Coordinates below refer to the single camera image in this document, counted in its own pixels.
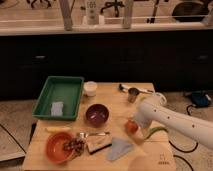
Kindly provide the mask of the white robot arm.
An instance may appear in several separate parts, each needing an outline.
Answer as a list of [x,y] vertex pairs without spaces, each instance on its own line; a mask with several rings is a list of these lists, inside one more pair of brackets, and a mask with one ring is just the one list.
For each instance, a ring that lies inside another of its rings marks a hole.
[[166,104],[163,94],[151,94],[139,102],[135,122],[141,129],[148,129],[157,121],[213,150],[213,122],[175,112],[166,108]]

